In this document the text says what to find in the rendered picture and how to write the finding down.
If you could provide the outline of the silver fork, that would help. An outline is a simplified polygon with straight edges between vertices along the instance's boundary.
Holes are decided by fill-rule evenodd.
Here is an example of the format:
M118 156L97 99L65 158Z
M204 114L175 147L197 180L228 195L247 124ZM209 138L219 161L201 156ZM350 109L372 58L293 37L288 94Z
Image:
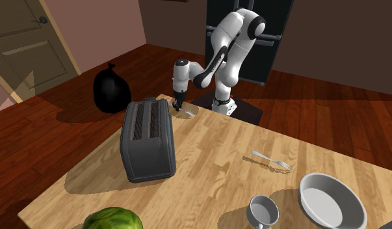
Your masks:
M268 161L271 161L271 162L273 162L273 163L276 163L277 165L286 168L286 169L287 169L288 171L290 171L290 172L293 170L287 163L285 163L285 162L283 162L283 161L275 161L275 160L273 160L273 159L271 159L271 158L269 158L269 157L267 157L267 156L264 156L263 154L260 154L259 152L256 152L255 150L252 150L251 153L252 153L253 155L262 157L262 158L264 158L264 159L267 159Z
M178 111L183 111L183 112L187 113L187 114L190 115L191 117L195 117L195 114L192 113L192 112L189 111L189 110L185 110L185 109L182 109L182 108L176 108L176 106L173 105L172 103L168 103L168 105L171 106L171 107L173 107L174 109L177 109Z

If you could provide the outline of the dark grey toaster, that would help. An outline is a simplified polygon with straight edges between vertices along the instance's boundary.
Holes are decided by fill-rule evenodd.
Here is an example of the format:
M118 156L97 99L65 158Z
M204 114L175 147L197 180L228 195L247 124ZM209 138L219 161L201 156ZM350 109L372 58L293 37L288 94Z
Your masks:
M131 183L165 179L176 173L172 117L166 99L151 97L129 103L120 153Z

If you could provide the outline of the black rubbish bag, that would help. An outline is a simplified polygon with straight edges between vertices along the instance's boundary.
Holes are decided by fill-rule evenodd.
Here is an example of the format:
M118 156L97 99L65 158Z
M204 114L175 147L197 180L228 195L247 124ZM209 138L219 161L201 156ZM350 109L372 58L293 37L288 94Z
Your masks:
M118 113L127 108L132 101L127 82L112 69L115 64L100 71L94 78L93 93L96 107L104 113Z

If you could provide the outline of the green watermelon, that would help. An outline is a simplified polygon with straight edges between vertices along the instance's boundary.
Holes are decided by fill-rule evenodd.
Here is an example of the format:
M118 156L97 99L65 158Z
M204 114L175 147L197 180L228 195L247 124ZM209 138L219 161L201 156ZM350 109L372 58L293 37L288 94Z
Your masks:
M139 216L121 207L109 207L90 214L83 229L144 229Z

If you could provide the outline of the tan panelled door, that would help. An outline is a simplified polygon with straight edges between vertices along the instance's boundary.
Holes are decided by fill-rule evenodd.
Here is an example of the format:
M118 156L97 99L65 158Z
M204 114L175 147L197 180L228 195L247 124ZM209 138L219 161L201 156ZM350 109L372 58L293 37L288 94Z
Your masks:
M16 102L80 73L45 0L0 0L0 85Z

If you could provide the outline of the white bowl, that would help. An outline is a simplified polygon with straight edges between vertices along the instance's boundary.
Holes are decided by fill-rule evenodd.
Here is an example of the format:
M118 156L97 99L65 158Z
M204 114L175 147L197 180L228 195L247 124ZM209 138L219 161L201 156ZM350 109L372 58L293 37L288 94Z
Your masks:
M367 212L357 194L333 176L312 172L298 186L300 207L323 229L365 229Z

